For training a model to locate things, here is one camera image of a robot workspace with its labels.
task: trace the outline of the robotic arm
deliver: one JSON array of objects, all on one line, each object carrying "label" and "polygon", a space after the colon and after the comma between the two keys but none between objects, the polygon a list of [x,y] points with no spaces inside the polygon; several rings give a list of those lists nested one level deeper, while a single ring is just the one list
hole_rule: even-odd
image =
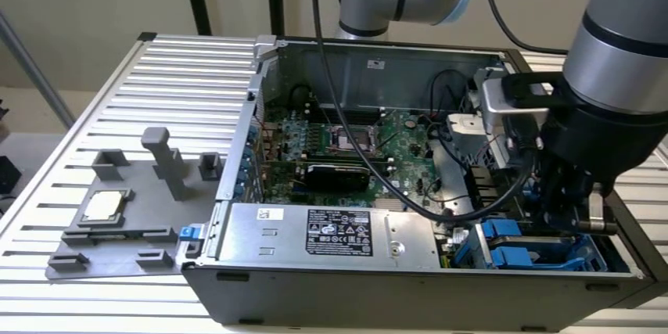
[{"label": "robotic arm", "polygon": [[[340,0],[339,38],[384,39],[391,20],[455,21],[468,0]],[[550,97],[530,86],[555,86]],[[603,198],[668,132],[668,0],[591,0],[563,74],[515,74],[503,95],[550,109],[540,130],[539,216],[568,231],[615,233]]]}]

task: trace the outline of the gray 3d-printed holder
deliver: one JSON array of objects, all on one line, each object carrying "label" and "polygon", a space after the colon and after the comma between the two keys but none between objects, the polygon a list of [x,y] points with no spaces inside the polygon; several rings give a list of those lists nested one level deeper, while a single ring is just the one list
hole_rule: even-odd
[{"label": "gray 3d-printed holder", "polygon": [[[218,153],[183,160],[168,139],[168,130],[158,127],[142,137],[156,162],[128,162],[116,149],[99,152],[98,177],[51,255],[48,279],[180,273],[178,232],[211,218],[223,161]],[[87,221],[90,200],[103,191],[123,194],[120,209],[108,220]]]}]

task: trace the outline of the metal slotted table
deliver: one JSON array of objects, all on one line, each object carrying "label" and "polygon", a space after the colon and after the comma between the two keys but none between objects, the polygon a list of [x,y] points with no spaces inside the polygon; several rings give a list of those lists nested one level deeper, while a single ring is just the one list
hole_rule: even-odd
[{"label": "metal slotted table", "polygon": [[[84,199],[100,149],[120,148],[150,160],[140,145],[148,125],[171,130],[184,158],[227,154],[235,101],[255,73],[256,40],[158,35],[139,41],[90,108],[0,220],[0,332],[220,333],[294,332],[288,328],[223,327],[210,319],[184,278],[151,276],[51,284],[44,269]],[[560,70],[562,58],[526,54],[536,71]],[[618,192],[668,260],[668,151],[618,180]],[[359,332],[303,329],[304,332]],[[608,309],[567,334],[668,332],[668,296],[635,310]]]}]

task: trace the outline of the white wall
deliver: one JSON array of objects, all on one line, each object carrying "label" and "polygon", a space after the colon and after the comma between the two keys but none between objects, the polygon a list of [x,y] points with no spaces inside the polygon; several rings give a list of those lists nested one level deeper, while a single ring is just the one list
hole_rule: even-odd
[{"label": "white wall", "polygon": [[[267,0],[207,0],[214,32],[270,33]],[[518,36],[527,42],[568,48],[587,0],[498,0]],[[339,20],[336,0],[320,0],[326,33]],[[58,88],[98,90],[142,31],[194,34],[188,0],[0,0],[46,76]],[[286,32],[314,35],[310,0],[286,0]],[[391,25],[394,41],[512,47],[487,0],[472,0],[462,20],[448,27]],[[0,46],[0,86],[30,87]]]}]

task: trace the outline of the power supply label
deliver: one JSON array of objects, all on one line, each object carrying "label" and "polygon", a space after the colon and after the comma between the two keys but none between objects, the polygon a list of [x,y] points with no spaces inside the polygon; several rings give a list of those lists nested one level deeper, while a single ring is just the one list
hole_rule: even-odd
[{"label": "power supply label", "polygon": [[306,251],[326,256],[374,256],[367,211],[310,210]]}]

